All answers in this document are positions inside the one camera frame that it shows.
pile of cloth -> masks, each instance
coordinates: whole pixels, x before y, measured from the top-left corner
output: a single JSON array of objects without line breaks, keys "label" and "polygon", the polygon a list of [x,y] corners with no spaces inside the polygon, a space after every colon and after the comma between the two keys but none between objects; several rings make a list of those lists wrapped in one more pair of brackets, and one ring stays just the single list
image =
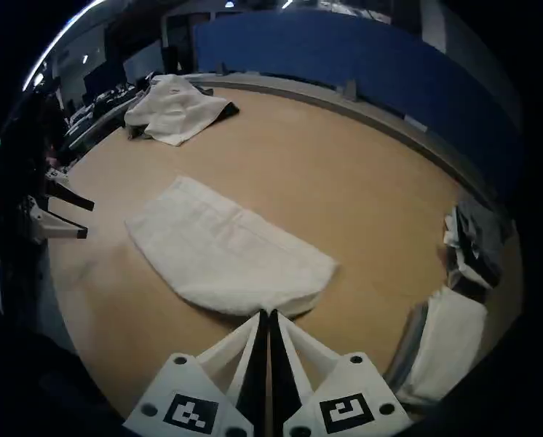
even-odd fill
[{"label": "pile of cloth", "polygon": [[229,315],[286,317],[320,300],[336,262],[194,179],[126,221],[134,243],[180,297]]},{"label": "pile of cloth", "polygon": [[489,290],[502,275],[506,221],[473,198],[445,217],[448,277],[411,311],[385,380],[407,408],[435,405],[471,369],[482,339]]},{"label": "pile of cloth", "polygon": [[239,113],[213,90],[193,86],[175,74],[154,76],[146,90],[140,91],[124,115],[130,138],[154,138],[180,146],[214,122]]},{"label": "pile of cloth", "polygon": [[448,286],[483,303],[502,276],[500,252],[509,224],[468,197],[445,217],[445,228]]}]

folded towel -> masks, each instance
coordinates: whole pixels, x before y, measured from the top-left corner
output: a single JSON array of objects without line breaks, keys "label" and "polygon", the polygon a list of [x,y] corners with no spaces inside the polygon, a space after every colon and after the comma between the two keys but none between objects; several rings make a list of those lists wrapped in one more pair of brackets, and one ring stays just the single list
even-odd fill
[{"label": "folded towel", "polygon": [[226,314],[306,312],[336,268],[310,244],[187,177],[126,226],[176,293]]},{"label": "folded towel", "polygon": [[401,402],[439,401],[469,371],[482,339],[486,308],[447,287],[428,301],[419,351],[403,386]]},{"label": "folded towel", "polygon": [[152,82],[146,95],[128,109],[124,122],[144,126],[144,133],[173,146],[201,132],[230,104],[224,98],[202,94],[174,74],[155,76]]}]

wooden table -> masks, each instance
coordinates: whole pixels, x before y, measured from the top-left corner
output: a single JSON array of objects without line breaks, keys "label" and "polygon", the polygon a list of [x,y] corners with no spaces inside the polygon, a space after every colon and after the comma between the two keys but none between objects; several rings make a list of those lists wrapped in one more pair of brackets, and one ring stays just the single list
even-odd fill
[{"label": "wooden table", "polygon": [[240,323],[192,307],[134,246],[124,220],[186,175],[332,256],[340,268],[297,324],[339,353],[365,351],[380,371],[410,308],[445,279],[443,217],[463,193],[396,140],[286,98],[215,90],[241,113],[171,147],[118,129],[70,172],[95,201],[51,209],[90,228],[51,241],[60,308],[79,356],[127,416],[169,354],[196,355]]}]

metal bracket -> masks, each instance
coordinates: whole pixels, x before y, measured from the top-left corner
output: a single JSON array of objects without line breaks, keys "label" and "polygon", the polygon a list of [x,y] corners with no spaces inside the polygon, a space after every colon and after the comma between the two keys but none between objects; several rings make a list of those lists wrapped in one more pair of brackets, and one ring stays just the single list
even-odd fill
[{"label": "metal bracket", "polygon": [[[273,311],[274,436],[389,436],[411,424],[364,353],[339,355]],[[314,392],[296,349],[324,377]]]},{"label": "metal bracket", "polygon": [[[263,437],[267,320],[259,312],[197,357],[172,354],[124,426],[142,437]],[[222,393],[211,377],[239,354]]]},{"label": "metal bracket", "polygon": [[88,211],[94,210],[95,203],[74,192],[69,184],[69,177],[54,168],[50,168],[45,174],[45,194]]},{"label": "metal bracket", "polygon": [[229,74],[229,70],[227,69],[227,66],[224,62],[219,63],[217,65],[217,76],[227,76]]},{"label": "metal bracket", "polygon": [[357,81],[354,79],[349,79],[346,81],[344,87],[338,87],[338,92],[342,94],[342,97],[346,98],[351,102],[357,101]]},{"label": "metal bracket", "polygon": [[27,201],[31,221],[30,237],[36,243],[47,238],[87,238],[86,227],[42,210],[31,196],[27,196]]}]

blue partition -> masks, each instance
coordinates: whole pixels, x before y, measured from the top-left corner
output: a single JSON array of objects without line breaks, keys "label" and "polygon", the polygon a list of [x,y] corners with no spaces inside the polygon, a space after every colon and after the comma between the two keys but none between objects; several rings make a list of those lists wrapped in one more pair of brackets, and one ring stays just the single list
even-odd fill
[{"label": "blue partition", "polygon": [[249,12],[194,28],[200,71],[294,76],[408,114],[468,157],[505,199],[520,175],[515,126],[463,68],[414,36],[375,20],[314,10]]}]

